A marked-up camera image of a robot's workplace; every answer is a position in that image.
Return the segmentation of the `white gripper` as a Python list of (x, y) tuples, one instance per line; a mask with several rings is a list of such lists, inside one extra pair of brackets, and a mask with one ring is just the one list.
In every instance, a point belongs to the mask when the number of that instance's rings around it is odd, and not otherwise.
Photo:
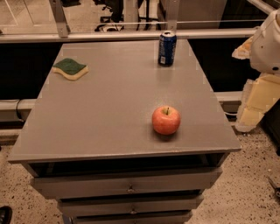
[(246, 81), (234, 125), (240, 132), (250, 132), (280, 99), (280, 9), (272, 11), (232, 57), (250, 58), (251, 67), (262, 73)]

